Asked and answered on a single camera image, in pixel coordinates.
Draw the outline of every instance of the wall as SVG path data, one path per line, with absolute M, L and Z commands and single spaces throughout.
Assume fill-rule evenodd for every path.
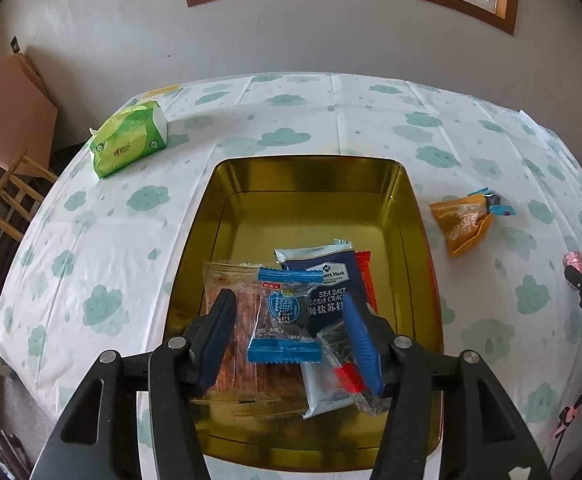
M 4 0 L 60 108 L 56 146 L 85 140 L 129 96 L 244 73 L 382 75 L 523 108 L 582 165 L 582 6 L 520 0 L 514 37 L 419 0 Z

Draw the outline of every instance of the silver screw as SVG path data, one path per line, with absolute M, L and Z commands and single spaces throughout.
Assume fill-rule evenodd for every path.
M 462 357 L 466 362 L 468 362 L 472 365 L 480 362 L 480 356 L 478 354 L 476 354 L 476 352 L 474 352 L 473 350 L 469 350 L 468 352 L 464 352 Z
M 116 357 L 116 352 L 113 350 L 105 350 L 100 354 L 100 362 L 108 365 L 109 363 L 113 363 L 116 360 Z
M 169 339 L 167 345 L 171 350 L 177 350 L 178 348 L 182 348 L 187 344 L 187 340 L 182 336 L 178 335 Z
M 413 344 L 413 341 L 405 335 L 399 335 L 393 340 L 393 344 L 397 348 L 409 348 Z

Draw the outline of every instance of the electrical outlet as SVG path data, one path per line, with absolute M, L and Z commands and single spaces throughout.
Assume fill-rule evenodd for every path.
M 14 51 L 14 54 L 18 54 L 18 52 L 20 52 L 20 45 L 18 44 L 18 38 L 16 38 L 15 36 L 12 39 L 11 46 L 12 46 L 12 50 Z

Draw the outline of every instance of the white tablecloth with green clouds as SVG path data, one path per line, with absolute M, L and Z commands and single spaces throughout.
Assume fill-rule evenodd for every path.
M 409 175 L 431 244 L 445 351 L 479 351 L 546 458 L 561 407 L 582 390 L 582 313 L 562 257 L 582 251 L 582 170 L 559 137 L 523 112 L 402 80 L 265 74 L 199 82 L 156 99 L 167 149 L 99 180 L 87 147 L 28 228 L 0 299 L 0 353 L 54 419 L 98 354 L 150 351 L 209 176 L 239 156 L 333 153 L 394 158 Z M 449 258 L 429 204 L 489 186 L 518 215 Z M 145 478 L 154 478 L 146 396 Z M 582 457 L 574 423 L 558 463 Z M 210 460 L 214 480 L 305 475 Z M 434 463 L 427 478 L 437 478 Z M 325 478 L 366 479 L 369 472 Z

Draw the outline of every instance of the blue gripper pad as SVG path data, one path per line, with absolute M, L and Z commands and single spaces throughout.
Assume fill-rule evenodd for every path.
M 361 312 L 360 309 L 367 308 L 367 306 L 365 304 L 358 306 L 348 293 L 344 296 L 342 306 L 342 318 L 356 356 L 357 368 L 365 381 L 365 386 L 374 395 L 380 396 L 383 389 L 385 389 L 385 382 L 382 377 L 382 361 L 380 354 L 375 349 L 375 344 L 367 325 L 367 322 L 373 322 L 373 315 L 368 310 L 366 313 Z
M 215 384 L 226 346 L 235 326 L 235 316 L 235 294 L 228 288 L 223 288 L 201 324 L 200 335 L 203 337 L 206 335 L 205 340 L 202 341 L 201 351 L 197 350 L 199 351 L 199 359 L 197 359 L 196 386 L 201 396 L 206 394 L 207 390 Z M 207 324 L 210 326 L 205 328 L 208 328 L 209 331 L 202 328 Z

